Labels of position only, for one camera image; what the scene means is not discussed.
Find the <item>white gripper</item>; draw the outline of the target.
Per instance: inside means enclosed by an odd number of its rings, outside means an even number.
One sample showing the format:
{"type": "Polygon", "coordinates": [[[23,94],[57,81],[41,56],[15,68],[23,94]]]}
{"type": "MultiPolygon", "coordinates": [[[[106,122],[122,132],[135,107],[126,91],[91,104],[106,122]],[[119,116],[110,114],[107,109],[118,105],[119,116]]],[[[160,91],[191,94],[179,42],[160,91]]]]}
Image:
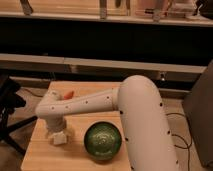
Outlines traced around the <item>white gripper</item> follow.
{"type": "Polygon", "coordinates": [[[46,128],[51,133],[57,133],[63,131],[66,126],[66,119],[63,116],[50,117],[45,120],[46,128]]]}

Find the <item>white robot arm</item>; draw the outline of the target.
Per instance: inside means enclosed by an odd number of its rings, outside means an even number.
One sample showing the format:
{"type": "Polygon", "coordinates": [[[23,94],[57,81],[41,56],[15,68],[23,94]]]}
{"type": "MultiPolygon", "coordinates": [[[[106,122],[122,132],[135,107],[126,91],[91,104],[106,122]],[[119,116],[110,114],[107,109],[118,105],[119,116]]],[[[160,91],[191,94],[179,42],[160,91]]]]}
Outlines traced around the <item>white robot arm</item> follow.
{"type": "Polygon", "coordinates": [[[134,171],[181,171],[159,90],[145,76],[130,76],[116,88],[69,100],[50,90],[35,109],[54,131],[63,129],[66,115],[108,111],[120,113],[134,171]]]}

